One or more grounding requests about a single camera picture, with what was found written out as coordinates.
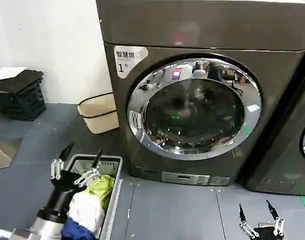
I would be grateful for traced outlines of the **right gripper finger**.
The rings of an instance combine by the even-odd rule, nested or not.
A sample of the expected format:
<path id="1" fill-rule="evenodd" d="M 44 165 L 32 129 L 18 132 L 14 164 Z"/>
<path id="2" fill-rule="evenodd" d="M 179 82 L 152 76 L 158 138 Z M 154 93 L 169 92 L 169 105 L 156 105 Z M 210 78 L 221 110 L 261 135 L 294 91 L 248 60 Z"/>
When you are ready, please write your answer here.
<path id="1" fill-rule="evenodd" d="M 284 237 L 285 236 L 284 228 L 285 228 L 286 220 L 284 218 L 279 217 L 277 210 L 268 200 L 266 200 L 266 202 L 267 202 L 268 210 L 273 217 L 273 222 L 259 222 L 258 227 L 259 228 L 274 227 L 273 234 L 276 237 Z"/>
<path id="2" fill-rule="evenodd" d="M 249 238 L 257 238 L 258 232 L 255 231 L 250 225 L 247 224 L 246 216 L 243 211 L 242 205 L 239 204 L 239 228 L 243 230 L 243 232 L 249 237 Z"/>

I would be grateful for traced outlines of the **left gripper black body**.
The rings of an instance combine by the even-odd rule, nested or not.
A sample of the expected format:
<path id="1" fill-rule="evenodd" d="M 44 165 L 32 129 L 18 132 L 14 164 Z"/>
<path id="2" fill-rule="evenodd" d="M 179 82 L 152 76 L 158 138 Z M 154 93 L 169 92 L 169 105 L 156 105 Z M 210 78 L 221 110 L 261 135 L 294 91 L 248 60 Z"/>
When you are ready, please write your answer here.
<path id="1" fill-rule="evenodd" d="M 46 208 L 55 212 L 67 212 L 73 195 L 79 190 L 79 187 L 74 184 L 79 177 L 78 173 L 61 170 L 60 178 L 51 180 L 54 188 Z"/>

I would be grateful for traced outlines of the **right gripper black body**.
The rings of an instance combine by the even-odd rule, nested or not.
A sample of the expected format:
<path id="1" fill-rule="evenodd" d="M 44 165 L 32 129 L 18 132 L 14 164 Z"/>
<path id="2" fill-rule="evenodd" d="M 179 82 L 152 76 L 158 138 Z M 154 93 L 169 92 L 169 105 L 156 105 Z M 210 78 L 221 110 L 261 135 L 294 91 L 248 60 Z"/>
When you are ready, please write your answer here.
<path id="1" fill-rule="evenodd" d="M 254 230 L 259 234 L 259 237 L 255 237 L 255 240 L 276 240 L 277 237 L 274 235 L 274 227 L 256 227 Z"/>

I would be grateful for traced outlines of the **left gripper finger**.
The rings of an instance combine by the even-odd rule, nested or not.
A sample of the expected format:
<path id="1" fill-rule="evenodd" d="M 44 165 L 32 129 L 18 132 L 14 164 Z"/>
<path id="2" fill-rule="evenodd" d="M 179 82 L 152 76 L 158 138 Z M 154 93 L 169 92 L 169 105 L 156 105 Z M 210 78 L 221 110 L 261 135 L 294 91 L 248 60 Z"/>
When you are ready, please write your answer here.
<path id="1" fill-rule="evenodd" d="M 79 178 L 77 178 L 73 185 L 78 188 L 89 186 L 97 177 L 101 176 L 99 170 L 100 160 L 102 156 L 103 148 L 100 148 L 94 157 L 88 156 L 87 161 L 91 161 L 91 168 L 84 172 Z"/>
<path id="2" fill-rule="evenodd" d="M 69 143 L 59 154 L 58 158 L 53 159 L 50 165 L 50 179 L 59 180 L 61 178 L 61 171 L 64 170 L 65 161 L 71 154 L 75 142 Z"/>

